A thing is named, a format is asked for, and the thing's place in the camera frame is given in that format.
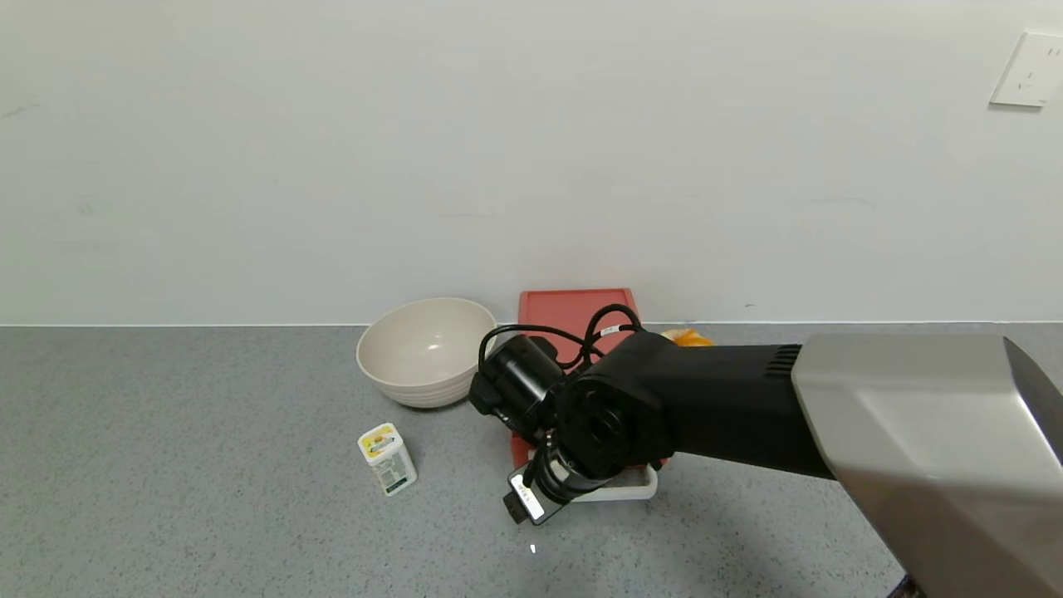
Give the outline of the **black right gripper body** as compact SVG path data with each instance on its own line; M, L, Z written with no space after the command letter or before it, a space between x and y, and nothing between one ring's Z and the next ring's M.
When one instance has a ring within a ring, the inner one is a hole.
M605 486L611 477L592 476L562 448L540 448L527 465L509 473L507 481L508 492L519 493L527 508L525 522L539 526L575 499Z

